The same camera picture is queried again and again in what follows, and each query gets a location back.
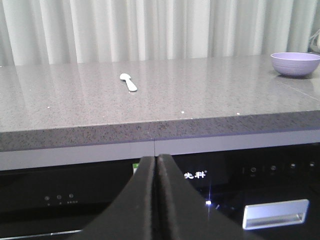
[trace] countertop edge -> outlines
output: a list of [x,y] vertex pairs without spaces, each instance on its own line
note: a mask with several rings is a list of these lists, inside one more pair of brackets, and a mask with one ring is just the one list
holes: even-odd
[[0,152],[320,129],[320,111],[159,120],[0,133]]

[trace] gray countertop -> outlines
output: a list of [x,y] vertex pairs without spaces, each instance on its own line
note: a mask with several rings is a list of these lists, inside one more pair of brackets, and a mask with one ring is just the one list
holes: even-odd
[[320,68],[287,78],[266,55],[0,68],[0,152],[305,129]]

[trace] brand logo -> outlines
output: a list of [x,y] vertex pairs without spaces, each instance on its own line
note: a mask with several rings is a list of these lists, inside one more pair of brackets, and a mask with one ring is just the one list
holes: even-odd
[[203,179],[207,175],[207,170],[196,171],[194,174],[191,172],[186,172],[184,174],[185,179]]

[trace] green label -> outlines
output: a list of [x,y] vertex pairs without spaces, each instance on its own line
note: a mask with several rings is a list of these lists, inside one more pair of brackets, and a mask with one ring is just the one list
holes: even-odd
[[139,167],[139,163],[134,163],[134,164],[132,164],[133,174],[135,174],[135,173],[136,173],[136,171],[137,171],[138,167]]

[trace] drawer handle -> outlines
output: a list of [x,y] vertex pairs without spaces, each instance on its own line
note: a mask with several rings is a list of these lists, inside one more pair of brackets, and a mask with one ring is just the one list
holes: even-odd
[[303,224],[308,206],[308,199],[246,205],[242,228],[253,230]]

